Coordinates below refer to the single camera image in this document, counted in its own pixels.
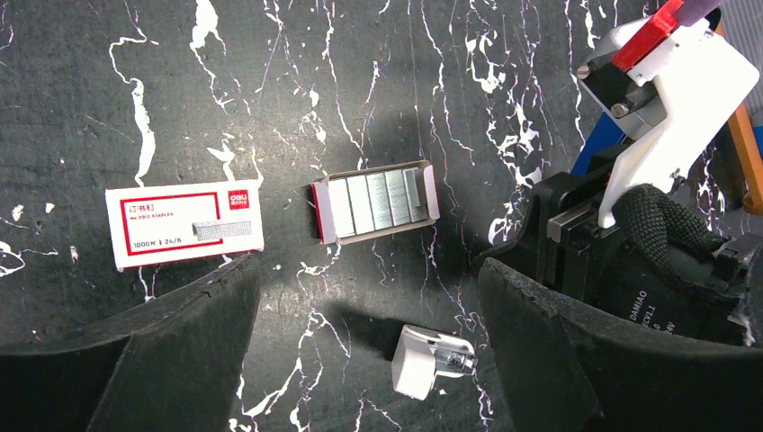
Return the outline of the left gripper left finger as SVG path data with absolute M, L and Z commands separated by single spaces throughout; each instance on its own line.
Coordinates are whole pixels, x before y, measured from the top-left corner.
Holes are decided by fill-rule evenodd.
M 2 430 L 227 430 L 259 273 L 240 256 L 62 339 L 2 346 Z

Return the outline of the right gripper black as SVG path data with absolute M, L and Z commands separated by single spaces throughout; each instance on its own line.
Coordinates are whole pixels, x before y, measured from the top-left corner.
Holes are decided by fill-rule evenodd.
M 598 208 L 623 145 L 593 155 L 582 176 L 553 175 L 531 193 L 518 235 L 477 256 L 649 329 L 729 345 L 753 340 L 762 303 L 749 297 L 762 238 L 711 232 L 661 190 L 639 186 L 618 204 L 624 225 Z

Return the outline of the silver staple strip tray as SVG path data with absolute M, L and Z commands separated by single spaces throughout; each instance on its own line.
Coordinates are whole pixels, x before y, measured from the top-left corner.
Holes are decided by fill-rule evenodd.
M 348 245 L 434 225 L 434 168 L 419 160 L 328 175 L 310 185 L 320 243 Z

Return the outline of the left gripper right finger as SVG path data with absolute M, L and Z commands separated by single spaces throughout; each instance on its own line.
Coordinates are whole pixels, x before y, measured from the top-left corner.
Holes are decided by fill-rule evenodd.
M 478 286 L 516 430 L 761 430 L 760 349 L 645 328 L 492 258 Z

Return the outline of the red white staple box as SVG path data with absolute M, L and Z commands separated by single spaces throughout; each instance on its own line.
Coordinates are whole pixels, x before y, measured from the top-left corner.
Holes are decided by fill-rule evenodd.
M 107 189 L 119 270 L 261 251 L 257 180 Z

